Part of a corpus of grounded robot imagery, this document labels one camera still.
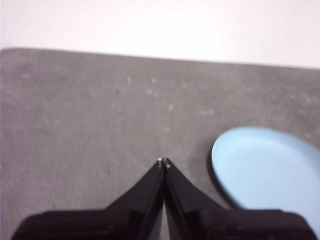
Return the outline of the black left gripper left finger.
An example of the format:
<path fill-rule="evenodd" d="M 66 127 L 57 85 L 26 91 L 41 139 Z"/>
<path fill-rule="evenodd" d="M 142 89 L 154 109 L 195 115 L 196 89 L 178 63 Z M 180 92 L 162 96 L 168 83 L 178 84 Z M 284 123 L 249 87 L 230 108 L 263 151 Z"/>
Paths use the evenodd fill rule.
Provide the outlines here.
<path fill-rule="evenodd" d="M 14 240 L 147 240 L 161 223 L 164 160 L 103 209 L 46 211 L 25 218 Z"/>

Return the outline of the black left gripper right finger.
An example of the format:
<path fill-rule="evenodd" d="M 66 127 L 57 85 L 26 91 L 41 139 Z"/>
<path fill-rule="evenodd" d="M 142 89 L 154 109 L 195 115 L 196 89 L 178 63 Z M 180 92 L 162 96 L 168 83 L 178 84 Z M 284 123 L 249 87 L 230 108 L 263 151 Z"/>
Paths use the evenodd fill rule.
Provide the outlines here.
<path fill-rule="evenodd" d="M 173 240 L 315 240 L 306 220 L 281 210 L 226 209 L 164 160 L 165 207 Z"/>

